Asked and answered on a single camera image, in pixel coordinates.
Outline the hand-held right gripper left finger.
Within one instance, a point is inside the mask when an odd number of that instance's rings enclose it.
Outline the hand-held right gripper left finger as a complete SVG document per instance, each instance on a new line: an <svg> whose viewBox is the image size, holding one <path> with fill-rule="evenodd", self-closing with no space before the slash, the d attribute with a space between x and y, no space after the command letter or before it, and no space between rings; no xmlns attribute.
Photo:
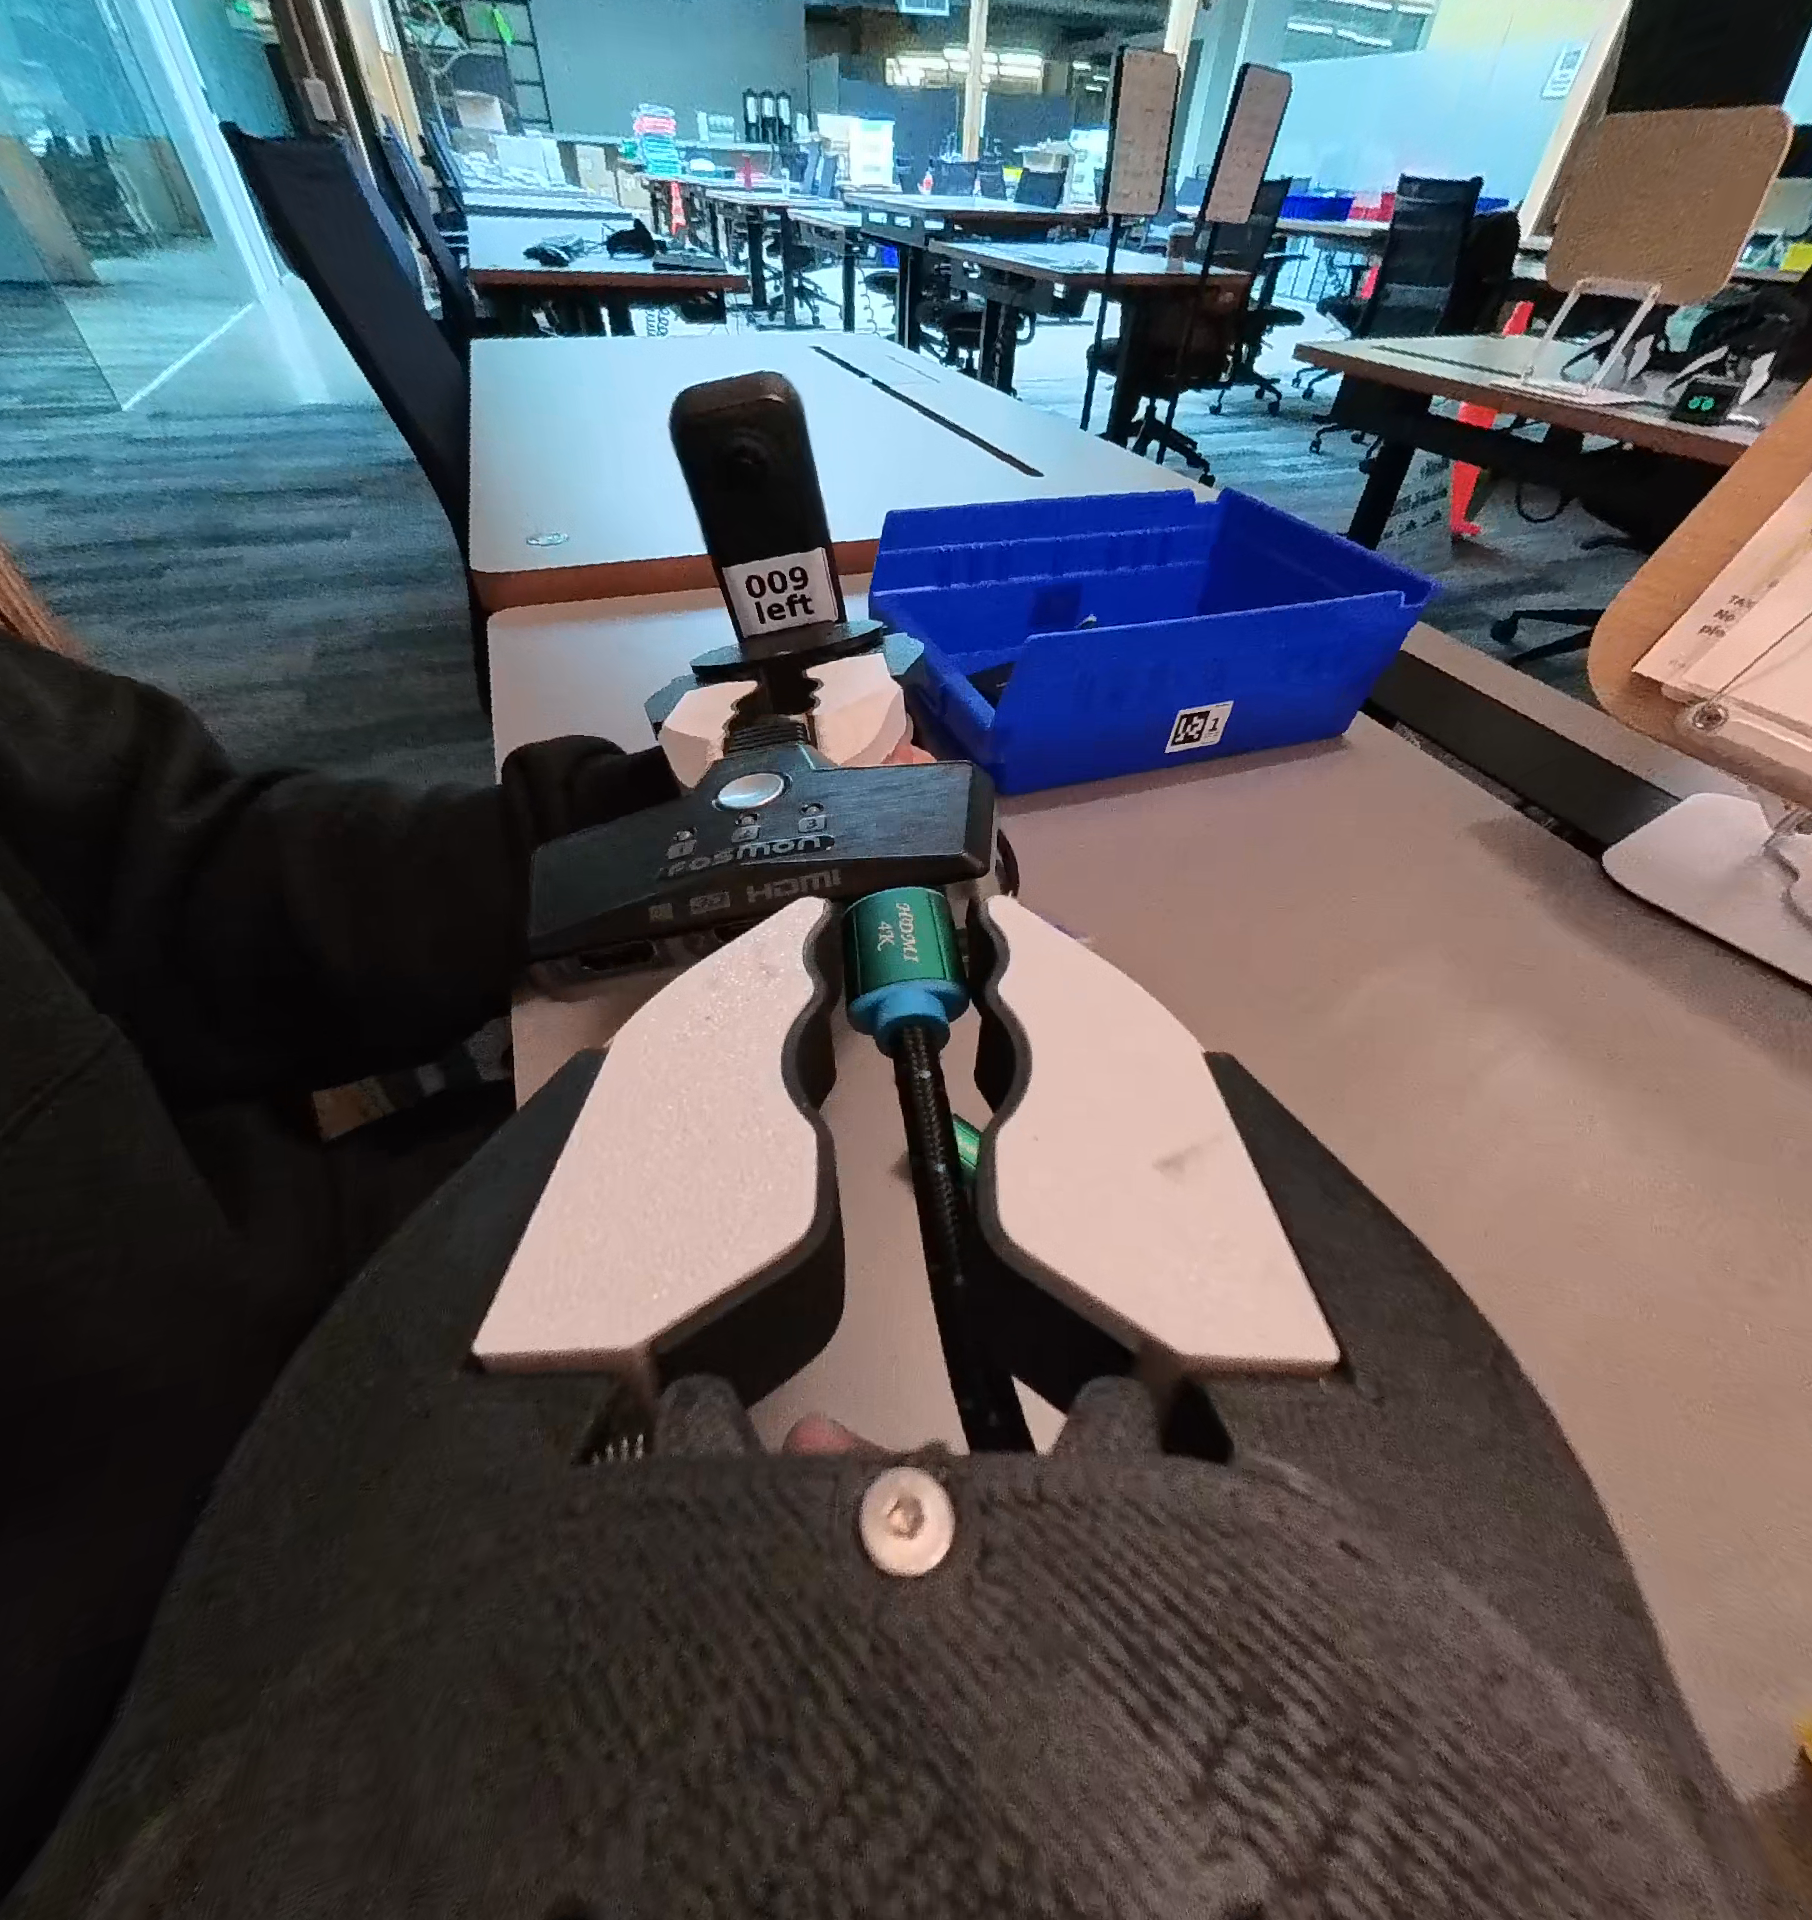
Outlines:
<svg viewBox="0 0 1812 1920"><path fill-rule="evenodd" d="M489 1376L601 1376L642 1402L686 1377L755 1403L833 1337L845 1236L821 952L784 905L669 978L592 1078L473 1335Z"/></svg>

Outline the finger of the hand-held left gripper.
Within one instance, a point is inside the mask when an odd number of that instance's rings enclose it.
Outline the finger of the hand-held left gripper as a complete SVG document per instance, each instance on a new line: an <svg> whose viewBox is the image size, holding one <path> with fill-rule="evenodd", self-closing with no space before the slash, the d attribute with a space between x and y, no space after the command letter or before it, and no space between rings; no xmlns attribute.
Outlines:
<svg viewBox="0 0 1812 1920"><path fill-rule="evenodd" d="M727 755L727 731L747 686L692 686L660 722L660 749L675 777L703 777Z"/></svg>
<svg viewBox="0 0 1812 1920"><path fill-rule="evenodd" d="M909 745L893 676L814 676L814 749L830 765L886 765Z"/></svg>

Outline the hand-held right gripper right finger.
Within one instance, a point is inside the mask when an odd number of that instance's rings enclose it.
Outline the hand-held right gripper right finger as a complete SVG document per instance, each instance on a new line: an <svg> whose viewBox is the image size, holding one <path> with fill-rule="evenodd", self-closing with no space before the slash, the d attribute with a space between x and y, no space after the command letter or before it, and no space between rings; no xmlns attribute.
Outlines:
<svg viewBox="0 0 1812 1920"><path fill-rule="evenodd" d="M1160 1402L1341 1364L1215 1074L1116 964L1010 895L971 909L989 1107L974 1211L1008 1366L1057 1406L1128 1374Z"/></svg>

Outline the black hdmi switch box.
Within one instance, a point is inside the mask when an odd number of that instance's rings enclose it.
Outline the black hdmi switch box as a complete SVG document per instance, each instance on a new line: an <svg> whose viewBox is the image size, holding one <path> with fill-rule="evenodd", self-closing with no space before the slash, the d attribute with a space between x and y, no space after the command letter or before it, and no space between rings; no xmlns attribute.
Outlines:
<svg viewBox="0 0 1812 1920"><path fill-rule="evenodd" d="M562 982L689 966L785 905L989 875L989 777L964 761L836 765L800 741L534 851L527 958Z"/></svg>

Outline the person's left forearm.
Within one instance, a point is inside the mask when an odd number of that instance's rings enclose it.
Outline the person's left forearm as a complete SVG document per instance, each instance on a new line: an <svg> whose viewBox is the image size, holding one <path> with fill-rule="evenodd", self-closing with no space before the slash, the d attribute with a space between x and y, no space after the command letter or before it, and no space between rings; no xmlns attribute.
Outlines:
<svg viewBox="0 0 1812 1920"><path fill-rule="evenodd" d="M165 1102L345 1086L508 1010L498 785L243 771L177 697L0 632L0 895Z"/></svg>

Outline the person's left hand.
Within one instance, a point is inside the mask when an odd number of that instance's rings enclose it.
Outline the person's left hand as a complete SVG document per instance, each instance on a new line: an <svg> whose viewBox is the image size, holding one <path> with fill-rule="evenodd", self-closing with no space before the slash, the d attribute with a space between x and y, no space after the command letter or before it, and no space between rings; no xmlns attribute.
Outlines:
<svg viewBox="0 0 1812 1920"><path fill-rule="evenodd" d="M513 748L498 771L509 846L534 849L682 795L660 745L625 751L590 734L563 734Z"/></svg>

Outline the white topped office table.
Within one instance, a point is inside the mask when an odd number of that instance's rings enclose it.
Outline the white topped office table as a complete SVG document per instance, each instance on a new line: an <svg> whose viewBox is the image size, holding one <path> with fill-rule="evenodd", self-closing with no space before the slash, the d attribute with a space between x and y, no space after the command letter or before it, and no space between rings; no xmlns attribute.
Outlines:
<svg viewBox="0 0 1812 1920"><path fill-rule="evenodd" d="M469 361L468 561L484 612L715 586L669 439L682 389L775 372L807 424L833 559L891 509L1210 487L868 334L487 340Z"/></svg>

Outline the blue plastic bin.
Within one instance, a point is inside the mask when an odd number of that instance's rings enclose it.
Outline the blue plastic bin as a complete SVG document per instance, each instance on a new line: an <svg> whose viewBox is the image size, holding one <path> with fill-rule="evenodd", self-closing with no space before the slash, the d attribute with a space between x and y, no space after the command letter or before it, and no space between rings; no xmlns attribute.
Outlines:
<svg viewBox="0 0 1812 1920"><path fill-rule="evenodd" d="M1003 798L1336 740L1434 579L1245 492L899 508L868 609Z"/></svg>

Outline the orange traffic cone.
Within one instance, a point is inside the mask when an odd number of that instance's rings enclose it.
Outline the orange traffic cone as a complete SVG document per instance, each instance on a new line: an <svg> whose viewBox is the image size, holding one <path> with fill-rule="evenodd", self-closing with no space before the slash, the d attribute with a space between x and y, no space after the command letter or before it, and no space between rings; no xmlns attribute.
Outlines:
<svg viewBox="0 0 1812 1920"><path fill-rule="evenodd" d="M1526 338L1532 329L1535 299L1513 299L1496 323L1499 338ZM1460 397L1451 403L1455 424L1510 433L1522 420L1481 400ZM1477 540L1483 532L1477 516L1493 473L1471 461L1453 459L1447 468L1447 533L1451 540Z"/></svg>

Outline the black mesh office chair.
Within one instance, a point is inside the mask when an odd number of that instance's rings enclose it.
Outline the black mesh office chair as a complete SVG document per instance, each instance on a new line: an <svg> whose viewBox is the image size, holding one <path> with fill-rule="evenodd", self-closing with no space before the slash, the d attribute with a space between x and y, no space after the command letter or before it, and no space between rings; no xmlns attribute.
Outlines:
<svg viewBox="0 0 1812 1920"><path fill-rule="evenodd" d="M1371 290L1349 286L1319 299L1317 314L1353 340L1466 331L1474 296L1463 274L1481 184L1400 173Z"/></svg>

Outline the wooden office table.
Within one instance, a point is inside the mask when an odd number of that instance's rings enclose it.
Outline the wooden office table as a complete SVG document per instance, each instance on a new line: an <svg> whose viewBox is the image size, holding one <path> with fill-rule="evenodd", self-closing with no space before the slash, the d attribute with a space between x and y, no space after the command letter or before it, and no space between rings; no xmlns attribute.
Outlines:
<svg viewBox="0 0 1812 1920"><path fill-rule="evenodd" d="M1725 420L1670 416L1661 381L1650 395L1570 387L1553 341L1545 372L1527 373L1535 340L1488 334L1309 341L1296 359L1339 376L1330 420L1377 442L1347 524L1376 548L1416 456L1428 453L1551 490L1594 512L1648 497L1695 503L1758 442L1783 407L1778 393L1739 403Z"/></svg>

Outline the wooden document stand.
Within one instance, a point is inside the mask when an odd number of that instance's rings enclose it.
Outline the wooden document stand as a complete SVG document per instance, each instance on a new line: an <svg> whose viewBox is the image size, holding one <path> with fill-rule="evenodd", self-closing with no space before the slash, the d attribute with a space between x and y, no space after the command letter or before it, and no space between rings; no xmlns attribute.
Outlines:
<svg viewBox="0 0 1812 1920"><path fill-rule="evenodd" d="M1648 361L1650 317L1721 292L1791 145L1779 106L1611 112L1588 125L1559 176L1543 283L1559 297L1518 376L1523 391L1594 403ZM1630 314L1591 348L1558 353L1588 299Z"/></svg>
<svg viewBox="0 0 1812 1920"><path fill-rule="evenodd" d="M1812 992L1812 378L1599 617L1588 678L1739 788L1675 801L1604 873Z"/></svg>

